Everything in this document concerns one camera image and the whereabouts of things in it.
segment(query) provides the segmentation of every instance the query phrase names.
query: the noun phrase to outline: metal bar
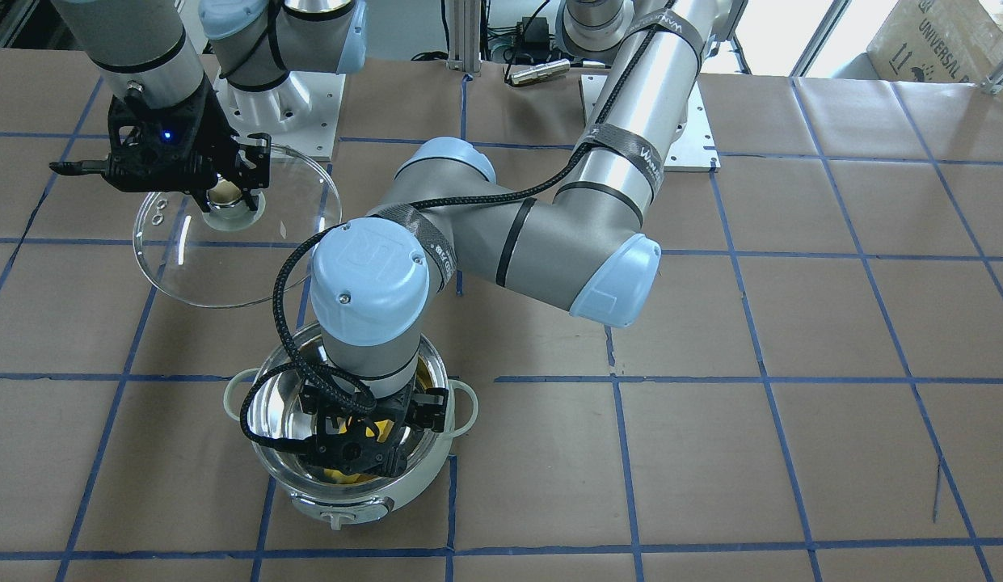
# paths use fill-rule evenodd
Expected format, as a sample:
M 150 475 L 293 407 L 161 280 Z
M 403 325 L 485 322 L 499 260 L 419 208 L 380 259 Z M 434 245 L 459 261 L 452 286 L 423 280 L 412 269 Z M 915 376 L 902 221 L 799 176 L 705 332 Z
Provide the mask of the metal bar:
M 803 48 L 803 54 L 799 55 L 796 66 L 793 66 L 792 72 L 788 74 L 789 77 L 803 77 L 809 71 L 817 55 L 821 54 L 821 49 L 827 43 L 830 33 L 834 32 L 834 27 L 839 25 L 843 15 L 846 14 L 850 2 L 852 0 L 833 0 L 827 7 L 827 12 L 823 15 L 821 23 L 817 25 L 817 29 L 813 31 L 813 36 L 810 37 L 806 48 Z
M 451 21 L 447 67 L 479 72 L 480 15 L 483 0 L 448 0 Z
M 1003 89 L 1003 61 L 979 85 L 983 93 L 989 95 L 999 93 Z

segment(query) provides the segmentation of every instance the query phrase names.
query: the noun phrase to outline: tiled table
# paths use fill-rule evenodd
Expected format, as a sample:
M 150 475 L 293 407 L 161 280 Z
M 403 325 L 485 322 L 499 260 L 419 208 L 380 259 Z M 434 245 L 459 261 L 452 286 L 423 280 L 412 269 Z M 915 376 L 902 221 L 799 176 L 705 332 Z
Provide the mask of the tiled table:
M 964 85 L 701 89 L 723 169 L 668 176 L 639 323 L 452 283 L 426 335 L 479 421 L 408 508 L 332 533 L 221 411 L 276 346 L 268 306 L 146 285 L 141 199 L 46 169 L 103 152 L 94 66 L 0 51 L 0 580 L 1003 581 L 1002 110 Z M 575 76 L 369 62 L 343 216 L 435 135 L 538 184 L 581 119 Z

